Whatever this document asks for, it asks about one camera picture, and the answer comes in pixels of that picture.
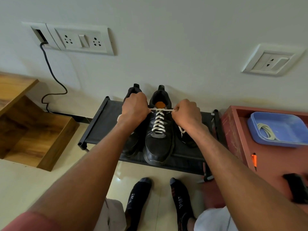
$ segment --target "white wall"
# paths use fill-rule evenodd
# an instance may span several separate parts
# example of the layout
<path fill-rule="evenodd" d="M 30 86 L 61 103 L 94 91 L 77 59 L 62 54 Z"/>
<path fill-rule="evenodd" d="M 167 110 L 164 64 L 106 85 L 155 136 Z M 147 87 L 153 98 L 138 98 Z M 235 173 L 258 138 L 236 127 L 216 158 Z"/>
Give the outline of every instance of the white wall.
<path fill-rule="evenodd" d="M 306 55 L 283 77 L 240 73 L 258 43 L 308 48 L 308 0 L 0 0 L 0 71 L 39 78 L 29 96 L 62 91 L 21 21 L 106 25 L 117 56 L 47 51 L 69 89 L 50 109 L 93 117 L 105 96 L 133 83 L 150 98 L 163 84 L 173 104 L 308 111 Z"/>

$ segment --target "person's right arm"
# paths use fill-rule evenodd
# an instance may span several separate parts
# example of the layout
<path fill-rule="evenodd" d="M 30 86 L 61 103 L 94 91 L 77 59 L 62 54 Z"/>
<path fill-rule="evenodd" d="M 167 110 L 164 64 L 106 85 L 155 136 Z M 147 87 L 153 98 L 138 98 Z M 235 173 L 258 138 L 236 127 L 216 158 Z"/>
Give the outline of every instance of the person's right arm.
<path fill-rule="evenodd" d="M 308 215 L 303 210 L 211 136 L 195 102 L 182 100 L 172 117 L 200 148 L 238 230 L 308 230 Z"/>

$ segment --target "hand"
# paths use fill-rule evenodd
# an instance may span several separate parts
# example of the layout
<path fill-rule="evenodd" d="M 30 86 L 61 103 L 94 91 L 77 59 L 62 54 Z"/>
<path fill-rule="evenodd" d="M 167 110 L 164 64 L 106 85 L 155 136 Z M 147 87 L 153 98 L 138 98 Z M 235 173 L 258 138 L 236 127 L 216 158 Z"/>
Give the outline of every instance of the hand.
<path fill-rule="evenodd" d="M 130 124 L 132 130 L 134 130 L 150 112 L 145 94 L 142 92 L 132 93 L 122 105 L 122 115 L 118 122 L 124 121 Z"/>
<path fill-rule="evenodd" d="M 184 130 L 189 129 L 191 126 L 202 124 L 200 109 L 195 102 L 187 99 L 181 100 L 174 107 L 174 111 L 171 114 L 176 124 Z"/>

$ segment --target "red tray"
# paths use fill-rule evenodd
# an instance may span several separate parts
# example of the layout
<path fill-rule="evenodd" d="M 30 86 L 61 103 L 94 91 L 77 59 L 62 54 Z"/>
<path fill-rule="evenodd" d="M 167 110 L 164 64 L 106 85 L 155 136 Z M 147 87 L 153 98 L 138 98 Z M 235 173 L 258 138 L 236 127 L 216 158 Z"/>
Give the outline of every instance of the red tray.
<path fill-rule="evenodd" d="M 253 112 L 293 114 L 308 127 L 308 113 L 230 106 L 221 118 L 229 150 L 252 171 L 255 171 L 251 155 L 257 155 L 257 172 L 260 177 L 279 190 L 289 200 L 292 194 L 282 175 L 300 174 L 308 185 L 308 146 L 299 148 L 279 147 L 256 143 L 249 132 L 247 120 Z M 298 205 L 308 213 L 308 205 Z"/>

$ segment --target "glossy floor tile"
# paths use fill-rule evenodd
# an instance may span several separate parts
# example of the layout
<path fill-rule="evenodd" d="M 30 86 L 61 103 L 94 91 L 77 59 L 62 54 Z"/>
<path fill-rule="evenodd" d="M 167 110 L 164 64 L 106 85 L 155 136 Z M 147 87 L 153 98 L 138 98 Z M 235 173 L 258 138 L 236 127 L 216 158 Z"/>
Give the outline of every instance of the glossy floor tile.
<path fill-rule="evenodd" d="M 77 143 L 87 126 L 80 124 L 51 172 L 0 159 L 0 229 L 31 206 L 85 154 Z M 131 189 L 143 177 L 152 178 L 153 186 L 138 230 L 177 230 L 176 209 L 169 184 L 172 177 L 181 179 L 187 186 L 195 216 L 203 211 L 200 184 L 196 183 L 201 176 L 121 161 L 118 162 L 107 198 L 121 201 L 125 209 Z"/>

